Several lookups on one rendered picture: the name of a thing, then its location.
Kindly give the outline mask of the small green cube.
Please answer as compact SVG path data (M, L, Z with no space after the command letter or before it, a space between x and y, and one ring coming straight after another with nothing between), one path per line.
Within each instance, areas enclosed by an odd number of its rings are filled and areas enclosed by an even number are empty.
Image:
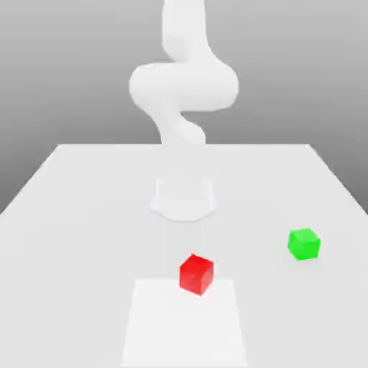
M316 259L321 239L310 229L296 229L289 233L287 248L297 261Z

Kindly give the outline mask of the small red cube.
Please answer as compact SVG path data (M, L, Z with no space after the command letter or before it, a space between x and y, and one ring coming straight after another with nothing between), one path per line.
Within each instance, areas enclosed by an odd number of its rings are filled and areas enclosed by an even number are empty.
M182 289L202 295L213 282L214 263L195 254L180 266L179 285Z

